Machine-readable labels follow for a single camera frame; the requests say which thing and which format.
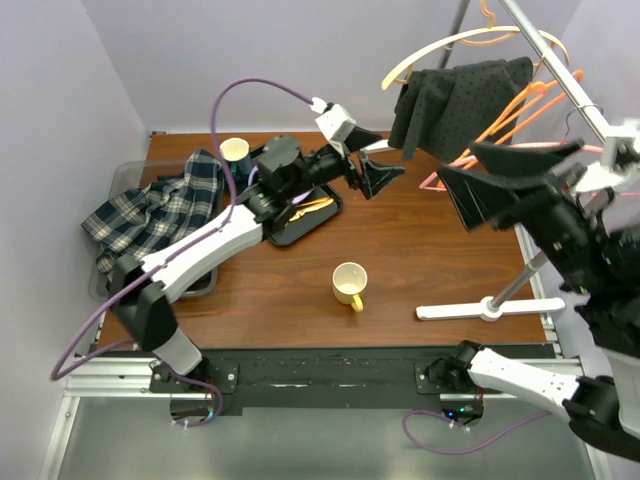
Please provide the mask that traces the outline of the navy white plaid skirt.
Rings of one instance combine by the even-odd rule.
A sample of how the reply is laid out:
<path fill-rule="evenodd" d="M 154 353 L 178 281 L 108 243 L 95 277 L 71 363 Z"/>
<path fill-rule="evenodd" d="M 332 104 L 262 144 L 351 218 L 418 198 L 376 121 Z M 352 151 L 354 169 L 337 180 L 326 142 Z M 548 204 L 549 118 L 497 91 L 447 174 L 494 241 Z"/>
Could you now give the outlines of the navy white plaid skirt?
<path fill-rule="evenodd" d="M 224 175 L 219 161 L 203 149 L 186 159 L 176 177 L 110 197 L 81 224 L 98 245 L 96 267 L 110 286 L 116 261 L 139 260 L 193 233 L 221 211 Z"/>

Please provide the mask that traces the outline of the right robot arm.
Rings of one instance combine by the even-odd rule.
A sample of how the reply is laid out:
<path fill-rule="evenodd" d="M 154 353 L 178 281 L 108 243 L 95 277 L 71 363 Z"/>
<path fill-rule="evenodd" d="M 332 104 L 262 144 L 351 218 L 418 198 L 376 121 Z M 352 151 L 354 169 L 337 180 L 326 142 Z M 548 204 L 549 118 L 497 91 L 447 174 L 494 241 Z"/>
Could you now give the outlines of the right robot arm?
<path fill-rule="evenodd" d="M 630 461 L 639 458 L 639 229 L 604 222 L 613 185 L 585 181 L 593 166 L 574 161 L 581 141 L 545 147 L 475 143 L 477 169 L 445 164 L 438 171 L 462 225 L 500 231 L 522 227 L 561 279 L 581 297 L 576 314 L 610 365 L 596 377 L 559 375 L 473 342 L 459 343 L 429 367 L 429 377 L 459 393 L 471 389 L 515 396 L 564 421 L 589 446 Z"/>

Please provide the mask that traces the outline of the pink hanger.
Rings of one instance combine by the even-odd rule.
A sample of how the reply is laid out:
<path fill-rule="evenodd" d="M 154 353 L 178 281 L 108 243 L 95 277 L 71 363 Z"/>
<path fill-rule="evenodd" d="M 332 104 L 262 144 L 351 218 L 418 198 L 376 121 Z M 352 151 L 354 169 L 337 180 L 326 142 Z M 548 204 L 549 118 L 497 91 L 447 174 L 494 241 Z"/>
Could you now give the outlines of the pink hanger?
<path fill-rule="evenodd" d="M 434 179 L 445 180 L 447 170 L 471 174 L 480 164 L 484 172 L 504 178 L 528 178 L 547 174 L 568 157 L 592 153 L 598 159 L 586 170 L 572 188 L 575 193 L 592 193 L 606 188 L 620 192 L 639 180 L 639 153 L 629 147 L 621 153 L 615 147 L 598 147 L 584 142 L 533 142 L 514 146 L 475 143 L 471 153 L 438 167 L 420 187 L 431 190 Z"/>

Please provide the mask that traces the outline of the white wooden hanger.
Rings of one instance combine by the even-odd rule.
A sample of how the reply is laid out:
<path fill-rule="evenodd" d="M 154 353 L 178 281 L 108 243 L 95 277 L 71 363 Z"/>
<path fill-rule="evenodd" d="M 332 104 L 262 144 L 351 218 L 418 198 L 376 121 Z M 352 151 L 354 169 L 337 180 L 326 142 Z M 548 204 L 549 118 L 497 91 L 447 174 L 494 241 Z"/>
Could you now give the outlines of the white wooden hanger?
<path fill-rule="evenodd" d="M 426 45 L 420 50 L 410 54 L 405 59 L 401 60 L 396 66 L 394 66 L 391 71 L 383 78 L 381 82 L 381 89 L 383 91 L 387 90 L 392 83 L 402 83 L 403 79 L 400 79 L 399 76 L 401 73 L 410 70 L 414 64 L 430 53 L 442 49 L 444 47 L 450 46 L 460 40 L 466 40 L 468 38 L 484 35 L 484 34 L 497 34 L 497 33 L 505 33 L 505 34 L 517 34 L 520 30 L 516 26 L 496 26 L 496 27 L 484 27 L 473 30 L 463 31 L 461 33 L 447 36 L 441 40 L 436 42 L 432 42 L 431 44 Z"/>

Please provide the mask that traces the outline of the orange hanger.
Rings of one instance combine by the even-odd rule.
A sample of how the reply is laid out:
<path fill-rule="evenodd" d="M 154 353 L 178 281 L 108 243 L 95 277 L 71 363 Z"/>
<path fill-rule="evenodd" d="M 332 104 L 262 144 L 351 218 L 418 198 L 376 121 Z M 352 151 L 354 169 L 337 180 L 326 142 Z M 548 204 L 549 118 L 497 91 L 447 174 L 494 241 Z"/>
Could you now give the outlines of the orange hanger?
<path fill-rule="evenodd" d="M 571 73 L 571 76 L 574 80 L 577 80 L 578 83 L 582 82 L 584 79 L 584 71 L 583 70 L 575 70 Z M 513 127 L 509 127 L 511 123 L 518 120 L 519 116 L 523 113 L 530 110 L 532 107 L 536 106 L 543 98 L 546 97 L 550 90 L 553 90 L 555 87 L 559 86 L 558 80 L 552 80 L 549 82 L 543 81 L 535 81 L 527 85 L 520 93 L 518 93 L 513 100 L 504 108 L 504 110 L 498 115 L 496 120 L 487 128 L 483 133 L 479 135 L 476 140 L 473 142 L 483 142 L 488 140 L 489 137 L 499 135 L 497 140 L 491 140 L 491 143 L 494 144 L 505 144 L 507 140 L 512 139 L 512 137 L 521 131 L 524 127 L 528 126 L 535 119 L 540 117 L 543 113 L 549 110 L 551 107 L 555 106 L 561 100 L 567 97 L 566 93 L 560 94 L 545 105 L 538 108 L 535 112 L 533 112 L 529 117 L 527 117 L 520 124 L 517 124 Z M 451 165 L 452 166 L 462 166 L 463 169 L 470 169 L 475 166 L 478 161 L 471 160 L 471 150 L 470 147 L 467 147 L 462 154 L 460 154 L 456 160 L 454 160 Z M 441 180 L 437 180 L 437 173 L 433 172 L 430 174 L 419 186 L 419 188 L 424 190 L 436 191 L 436 192 L 444 192 L 446 191 L 446 187 L 444 186 Z"/>

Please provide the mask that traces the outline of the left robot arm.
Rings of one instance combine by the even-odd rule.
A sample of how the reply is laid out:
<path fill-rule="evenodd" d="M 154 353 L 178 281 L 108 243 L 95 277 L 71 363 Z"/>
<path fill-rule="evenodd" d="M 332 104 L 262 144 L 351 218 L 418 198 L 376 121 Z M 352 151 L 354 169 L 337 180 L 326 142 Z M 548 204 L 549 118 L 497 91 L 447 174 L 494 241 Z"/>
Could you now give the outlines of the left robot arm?
<path fill-rule="evenodd" d="M 371 199 L 404 173 L 369 159 L 380 135 L 355 128 L 346 141 L 304 155 L 299 142 L 280 135 L 259 149 L 250 186 L 216 218 L 171 246 L 116 262 L 112 311 L 144 352 L 153 354 L 185 392 L 212 384 L 213 370 L 181 329 L 172 305 L 196 280 L 235 254 L 282 230 L 294 217 L 295 198 L 338 178 Z"/>

